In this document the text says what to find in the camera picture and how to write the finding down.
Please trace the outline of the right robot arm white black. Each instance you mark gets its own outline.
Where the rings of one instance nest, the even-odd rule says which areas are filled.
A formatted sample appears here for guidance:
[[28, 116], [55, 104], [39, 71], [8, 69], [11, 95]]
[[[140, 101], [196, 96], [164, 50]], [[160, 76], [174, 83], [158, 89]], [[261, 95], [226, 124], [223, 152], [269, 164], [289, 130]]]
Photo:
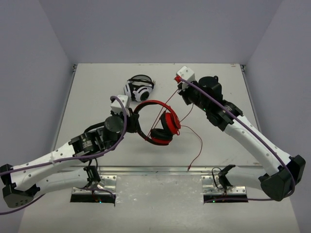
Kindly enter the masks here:
[[292, 156], [272, 143], [253, 127], [243, 111], [224, 100], [217, 77], [184, 79], [177, 75], [178, 94], [185, 104], [193, 104], [205, 112], [207, 120], [243, 146], [262, 166], [261, 169], [227, 165], [218, 173], [224, 190], [243, 185], [263, 191], [270, 200], [281, 201], [290, 196], [301, 181], [305, 159]]

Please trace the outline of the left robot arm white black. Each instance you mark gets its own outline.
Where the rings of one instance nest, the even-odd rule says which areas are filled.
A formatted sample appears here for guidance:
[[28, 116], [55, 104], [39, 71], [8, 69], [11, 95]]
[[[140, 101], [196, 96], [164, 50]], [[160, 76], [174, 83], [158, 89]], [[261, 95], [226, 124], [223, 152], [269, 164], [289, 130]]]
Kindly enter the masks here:
[[97, 167], [90, 163], [113, 151], [125, 133], [135, 133], [138, 118], [132, 110], [125, 116], [112, 114], [92, 131], [84, 132], [38, 159], [19, 166], [1, 166], [5, 203], [15, 212], [29, 206], [37, 197], [66, 188], [105, 192]]

